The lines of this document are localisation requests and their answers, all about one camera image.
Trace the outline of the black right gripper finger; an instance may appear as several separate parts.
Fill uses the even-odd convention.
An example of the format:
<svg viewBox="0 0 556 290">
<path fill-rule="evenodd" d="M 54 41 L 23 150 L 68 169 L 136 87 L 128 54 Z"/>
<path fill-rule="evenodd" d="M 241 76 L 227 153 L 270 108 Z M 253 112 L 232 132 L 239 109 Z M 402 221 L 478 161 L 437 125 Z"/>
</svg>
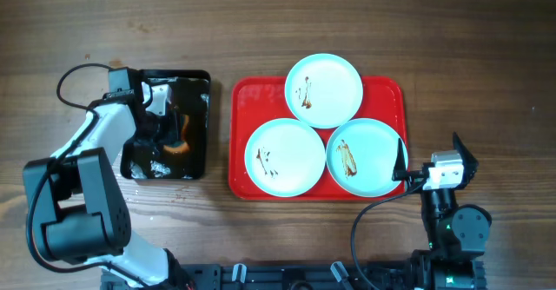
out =
<svg viewBox="0 0 556 290">
<path fill-rule="evenodd" d="M 463 165 L 463 181 L 471 181 L 479 167 L 479 162 L 467 149 L 456 132 L 453 132 L 453 147 L 459 153 Z"/>
<path fill-rule="evenodd" d="M 405 156 L 405 144 L 398 139 L 397 142 L 397 154 L 394 162 L 394 169 L 392 173 L 392 181 L 405 181 L 408 179 L 407 163 Z"/>
</svg>

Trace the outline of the white plate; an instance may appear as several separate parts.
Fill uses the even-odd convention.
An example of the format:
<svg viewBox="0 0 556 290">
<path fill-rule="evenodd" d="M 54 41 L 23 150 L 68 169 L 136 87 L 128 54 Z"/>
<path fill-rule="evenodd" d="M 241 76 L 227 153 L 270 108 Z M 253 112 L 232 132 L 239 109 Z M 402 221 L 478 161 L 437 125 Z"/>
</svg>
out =
<svg viewBox="0 0 556 290">
<path fill-rule="evenodd" d="M 320 180 L 326 152 L 313 128 L 296 119 L 278 118 L 265 122 L 248 138 L 244 164 L 248 177 L 262 192 L 296 197 Z"/>
<path fill-rule="evenodd" d="M 329 137 L 327 167 L 344 191 L 358 197 L 374 198 L 392 193 L 400 186 L 393 180 L 400 135 L 384 122 L 353 119 Z"/>
<path fill-rule="evenodd" d="M 347 60 L 320 53 L 302 58 L 288 72 L 284 96 L 297 119 L 316 129 L 332 129 L 355 116 L 363 85 Z"/>
</svg>

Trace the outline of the green orange sponge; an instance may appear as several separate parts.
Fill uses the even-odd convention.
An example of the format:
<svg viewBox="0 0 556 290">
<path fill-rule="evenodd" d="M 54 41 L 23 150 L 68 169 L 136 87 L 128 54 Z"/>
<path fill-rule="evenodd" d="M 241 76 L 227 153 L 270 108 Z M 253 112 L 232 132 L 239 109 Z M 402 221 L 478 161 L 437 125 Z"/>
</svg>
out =
<svg viewBox="0 0 556 290">
<path fill-rule="evenodd" d="M 163 146 L 163 151 L 166 153 L 170 153 L 172 155 L 182 155 L 187 154 L 191 147 L 186 139 L 187 128 L 189 125 L 189 116 L 188 115 L 179 115 L 177 120 L 177 138 L 175 142 L 170 144 L 165 144 Z"/>
</svg>

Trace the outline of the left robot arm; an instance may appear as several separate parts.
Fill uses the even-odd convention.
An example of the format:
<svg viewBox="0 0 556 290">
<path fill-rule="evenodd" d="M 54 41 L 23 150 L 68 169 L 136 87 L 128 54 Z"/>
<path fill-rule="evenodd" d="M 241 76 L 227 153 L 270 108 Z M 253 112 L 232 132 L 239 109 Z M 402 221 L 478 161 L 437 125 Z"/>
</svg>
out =
<svg viewBox="0 0 556 290">
<path fill-rule="evenodd" d="M 85 122 L 69 142 L 26 164 L 26 242 L 39 266 L 58 274 L 100 267 L 138 289 L 194 288 L 169 250 L 132 230 L 112 168 L 127 142 L 159 131 L 171 96 L 167 83 L 115 82 L 85 106 Z"/>
</svg>

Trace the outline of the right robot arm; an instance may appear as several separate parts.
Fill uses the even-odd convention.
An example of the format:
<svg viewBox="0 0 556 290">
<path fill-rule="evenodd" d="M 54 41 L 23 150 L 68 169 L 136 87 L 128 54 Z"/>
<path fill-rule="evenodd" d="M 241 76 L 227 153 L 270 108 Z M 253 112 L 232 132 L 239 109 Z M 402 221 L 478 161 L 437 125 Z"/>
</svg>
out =
<svg viewBox="0 0 556 290">
<path fill-rule="evenodd" d="M 406 289 L 487 288 L 486 269 L 478 260 L 486 251 L 492 216 L 477 205 L 459 205 L 455 192 L 474 178 L 479 163 L 457 134 L 453 149 L 435 152 L 421 169 L 409 171 L 398 142 L 392 180 L 418 194 L 428 249 L 415 250 L 404 267 Z"/>
</svg>

